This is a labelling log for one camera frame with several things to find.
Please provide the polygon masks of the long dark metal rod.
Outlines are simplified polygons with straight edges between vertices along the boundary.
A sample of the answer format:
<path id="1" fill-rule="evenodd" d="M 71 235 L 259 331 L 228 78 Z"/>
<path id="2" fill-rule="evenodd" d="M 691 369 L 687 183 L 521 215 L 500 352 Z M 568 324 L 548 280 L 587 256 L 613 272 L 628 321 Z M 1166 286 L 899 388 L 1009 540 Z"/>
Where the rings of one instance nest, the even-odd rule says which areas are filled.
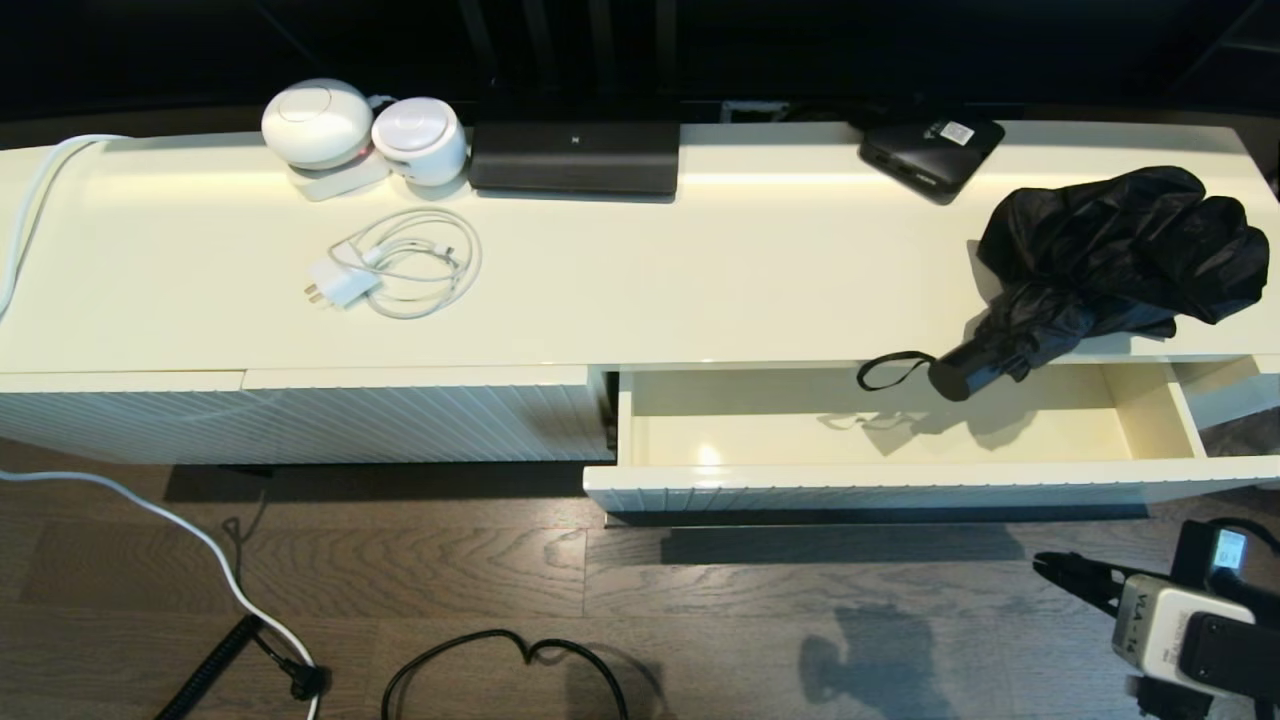
<path id="1" fill-rule="evenodd" d="M 608 512 L 626 527 L 827 527 L 1146 520 L 1144 505 Z"/>

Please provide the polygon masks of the black umbrella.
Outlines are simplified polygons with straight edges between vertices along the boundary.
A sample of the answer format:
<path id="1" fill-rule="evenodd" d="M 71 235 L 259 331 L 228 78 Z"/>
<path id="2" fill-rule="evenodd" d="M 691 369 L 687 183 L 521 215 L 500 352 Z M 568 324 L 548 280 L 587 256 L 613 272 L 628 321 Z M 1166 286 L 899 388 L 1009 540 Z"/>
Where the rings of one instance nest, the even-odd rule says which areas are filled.
<path id="1" fill-rule="evenodd" d="M 1170 340 L 1178 318 L 1215 325 L 1254 306 L 1268 283 L 1270 243 L 1243 204 L 1211 196 L 1180 167 L 1147 167 L 1060 188 L 1015 190 L 989 215 L 972 256 L 997 290 L 972 336 L 942 356 L 886 354 L 856 373 L 924 368 L 963 402 L 1111 334 Z"/>

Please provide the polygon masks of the white fluted drawer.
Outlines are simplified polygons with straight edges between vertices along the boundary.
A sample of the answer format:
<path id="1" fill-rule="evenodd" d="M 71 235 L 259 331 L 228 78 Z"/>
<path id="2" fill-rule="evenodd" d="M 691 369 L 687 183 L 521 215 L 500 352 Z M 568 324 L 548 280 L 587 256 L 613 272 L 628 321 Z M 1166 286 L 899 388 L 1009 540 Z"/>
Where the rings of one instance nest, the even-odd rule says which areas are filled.
<path id="1" fill-rule="evenodd" d="M 616 465 L 582 474 L 614 514 L 1144 505 L 1280 477 L 1208 455 L 1164 364 L 1047 366 L 960 404 L 922 375 L 628 373 L 618 416 Z"/>

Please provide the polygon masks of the white slatted cabinet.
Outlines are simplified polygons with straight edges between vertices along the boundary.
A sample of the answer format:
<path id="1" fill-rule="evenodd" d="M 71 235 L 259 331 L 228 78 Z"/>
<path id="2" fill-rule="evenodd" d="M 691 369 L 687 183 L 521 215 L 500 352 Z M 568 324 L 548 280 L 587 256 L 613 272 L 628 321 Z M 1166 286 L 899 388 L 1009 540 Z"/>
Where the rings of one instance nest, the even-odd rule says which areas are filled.
<path id="1" fill-rule="evenodd" d="M 1110 336 L 1085 363 L 1234 363 L 1280 374 L 1280 202 L 1228 128 L 1012 120 L 940 206 L 869 168 L 838 123 L 690 126 L 671 202 L 521 199 L 399 179 L 301 197 L 255 135 L 101 143 L 58 172 L 0 318 L 0 373 L 347 368 L 842 366 L 957 345 L 996 292 L 972 249 L 1014 190 L 1181 167 L 1272 243 L 1265 297 L 1171 340 Z M 438 205 L 480 268 L 417 320 L 311 304 L 338 241 Z"/>

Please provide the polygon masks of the black set-top box with sticker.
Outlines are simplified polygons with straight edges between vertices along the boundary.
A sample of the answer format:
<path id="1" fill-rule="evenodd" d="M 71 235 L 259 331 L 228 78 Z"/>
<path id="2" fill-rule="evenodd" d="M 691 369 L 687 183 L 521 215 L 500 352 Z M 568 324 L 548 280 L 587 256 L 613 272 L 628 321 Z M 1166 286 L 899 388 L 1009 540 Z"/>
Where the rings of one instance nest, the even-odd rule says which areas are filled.
<path id="1" fill-rule="evenodd" d="M 864 129 L 859 156 L 932 202 L 947 205 L 1005 137 L 1002 124 L 969 111 L 916 113 Z"/>

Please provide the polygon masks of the black router box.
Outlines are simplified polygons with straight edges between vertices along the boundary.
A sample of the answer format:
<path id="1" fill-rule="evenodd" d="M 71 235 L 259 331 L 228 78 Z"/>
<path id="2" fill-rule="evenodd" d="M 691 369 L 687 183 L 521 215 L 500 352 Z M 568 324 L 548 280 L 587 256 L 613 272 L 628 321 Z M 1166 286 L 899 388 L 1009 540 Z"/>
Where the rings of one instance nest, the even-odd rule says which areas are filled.
<path id="1" fill-rule="evenodd" d="M 680 110 L 666 100 L 493 101 L 472 114 L 468 182 L 495 197 L 671 202 Z"/>

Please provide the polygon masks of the white fluted cabinet front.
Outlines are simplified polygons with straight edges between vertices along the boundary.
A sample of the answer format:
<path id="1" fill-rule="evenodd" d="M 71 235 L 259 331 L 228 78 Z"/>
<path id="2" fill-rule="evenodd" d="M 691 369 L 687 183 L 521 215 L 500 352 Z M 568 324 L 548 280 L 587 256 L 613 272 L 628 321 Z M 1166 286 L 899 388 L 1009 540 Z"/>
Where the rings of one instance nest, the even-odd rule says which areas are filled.
<path id="1" fill-rule="evenodd" d="M 201 462 L 268 404 L 243 372 L 0 373 L 0 437 L 128 464 Z"/>
<path id="2" fill-rule="evenodd" d="M 589 366 L 250 370 L 278 462 L 609 461 Z"/>

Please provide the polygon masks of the small white round device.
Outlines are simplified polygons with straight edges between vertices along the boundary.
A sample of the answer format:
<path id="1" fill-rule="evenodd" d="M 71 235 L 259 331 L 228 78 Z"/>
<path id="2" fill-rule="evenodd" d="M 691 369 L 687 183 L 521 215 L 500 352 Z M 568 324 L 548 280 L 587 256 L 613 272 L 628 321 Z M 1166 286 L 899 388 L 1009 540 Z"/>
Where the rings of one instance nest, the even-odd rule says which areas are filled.
<path id="1" fill-rule="evenodd" d="M 372 123 L 372 143 L 408 183 L 440 187 L 460 177 L 468 160 L 465 128 L 454 109 L 435 97 L 408 97 Z"/>

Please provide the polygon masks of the white charger plug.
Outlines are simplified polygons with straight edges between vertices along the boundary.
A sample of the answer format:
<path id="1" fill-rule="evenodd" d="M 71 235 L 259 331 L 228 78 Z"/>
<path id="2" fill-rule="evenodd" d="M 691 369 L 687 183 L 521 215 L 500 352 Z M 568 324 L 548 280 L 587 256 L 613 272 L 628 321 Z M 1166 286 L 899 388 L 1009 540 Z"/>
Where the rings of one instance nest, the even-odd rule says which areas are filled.
<path id="1" fill-rule="evenodd" d="M 381 286 L 376 273 L 330 258 L 315 261 L 308 269 L 308 277 L 310 283 L 303 290 L 307 300 L 333 307 L 348 307 Z"/>

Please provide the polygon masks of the white flat device base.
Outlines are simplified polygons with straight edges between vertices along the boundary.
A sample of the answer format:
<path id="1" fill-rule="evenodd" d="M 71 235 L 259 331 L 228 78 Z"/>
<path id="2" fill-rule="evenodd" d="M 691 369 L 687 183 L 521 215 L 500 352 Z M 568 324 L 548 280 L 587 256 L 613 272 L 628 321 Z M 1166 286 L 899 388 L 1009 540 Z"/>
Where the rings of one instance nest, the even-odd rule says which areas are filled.
<path id="1" fill-rule="evenodd" d="M 361 154 L 326 169 L 285 167 L 291 183 L 310 202 L 323 202 L 380 183 L 390 174 L 390 164 L 378 152 Z"/>

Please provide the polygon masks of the large white round device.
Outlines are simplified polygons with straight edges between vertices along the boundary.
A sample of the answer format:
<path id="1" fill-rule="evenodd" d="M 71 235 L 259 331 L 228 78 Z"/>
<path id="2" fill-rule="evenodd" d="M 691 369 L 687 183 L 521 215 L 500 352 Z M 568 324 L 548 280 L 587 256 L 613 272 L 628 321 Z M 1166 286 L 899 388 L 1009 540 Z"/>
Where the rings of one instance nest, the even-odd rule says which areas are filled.
<path id="1" fill-rule="evenodd" d="M 261 115 L 266 147 L 285 164 L 328 170 L 366 152 L 372 108 L 355 86 L 333 78 L 306 79 L 276 94 Z"/>

